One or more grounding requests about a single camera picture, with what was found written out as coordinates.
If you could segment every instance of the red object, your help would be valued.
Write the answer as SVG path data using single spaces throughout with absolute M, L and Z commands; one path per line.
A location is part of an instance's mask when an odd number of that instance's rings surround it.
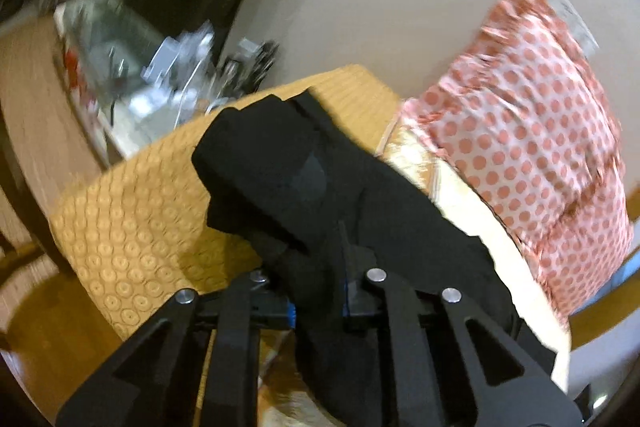
M 80 103 L 84 107 L 86 106 L 86 92 L 87 85 L 86 80 L 84 79 L 84 73 L 82 73 L 82 68 L 78 68 L 77 70 L 77 79 L 78 79 L 78 93 L 80 95 Z
M 78 54 L 69 48 L 65 53 L 65 69 L 69 77 L 69 90 L 78 87 Z

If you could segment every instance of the polka dot cloth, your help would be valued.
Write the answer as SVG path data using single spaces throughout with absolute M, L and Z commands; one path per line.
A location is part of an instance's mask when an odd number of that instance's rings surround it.
M 402 119 L 493 208 L 561 315 L 620 267 L 632 238 L 620 128 L 546 0 L 499 0 Z

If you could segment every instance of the metal screw head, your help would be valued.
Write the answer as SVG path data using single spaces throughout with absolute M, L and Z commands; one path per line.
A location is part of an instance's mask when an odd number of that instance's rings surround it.
M 267 282 L 269 278 L 262 272 L 262 270 L 254 270 L 249 274 L 249 279 L 255 283 Z
M 371 282 L 383 282 L 386 279 L 386 272 L 382 268 L 371 268 L 367 270 L 367 279 Z
M 196 292 L 191 288 L 182 288 L 175 293 L 175 300 L 180 304 L 189 304 L 194 298 L 196 298 Z
M 462 299 L 462 293 L 455 288 L 444 288 L 444 290 L 442 290 L 442 298 L 451 304 L 455 304 Z

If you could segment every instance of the metal parts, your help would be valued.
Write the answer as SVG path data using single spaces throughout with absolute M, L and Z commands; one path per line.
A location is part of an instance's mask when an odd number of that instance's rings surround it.
M 367 271 L 367 279 L 371 282 L 383 282 L 386 279 L 386 272 L 382 268 L 371 268 Z
M 167 37 L 156 51 L 148 67 L 143 68 L 142 78 L 148 84 L 159 87 L 170 74 L 180 53 L 180 42 Z
M 194 298 L 196 298 L 196 292 L 191 288 L 182 288 L 175 293 L 174 298 L 180 304 L 189 304 L 190 302 L 193 302 Z
M 216 80 L 217 97 L 240 98 L 257 91 L 273 66 L 277 52 L 274 41 L 256 44 L 242 38 L 238 50 L 223 62 Z
M 460 290 L 455 288 L 444 288 L 442 291 L 442 298 L 447 302 L 454 304 L 456 302 L 460 302 L 460 299 L 462 299 L 462 293 L 460 293 Z
M 264 274 L 262 270 L 254 270 L 249 274 L 249 279 L 251 279 L 255 283 L 265 283 L 268 282 L 268 277 Z

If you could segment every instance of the black cloth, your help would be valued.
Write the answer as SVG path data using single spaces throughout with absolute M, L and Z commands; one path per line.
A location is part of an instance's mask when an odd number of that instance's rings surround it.
M 550 373 L 555 355 L 518 317 L 480 239 L 350 141 L 309 92 L 223 110 L 192 161 L 212 196 L 207 224 L 247 238 L 282 280 L 297 309 L 298 369 L 347 425 L 382 425 L 384 408 L 377 336 L 343 327 L 345 234 L 419 291 L 459 288 Z

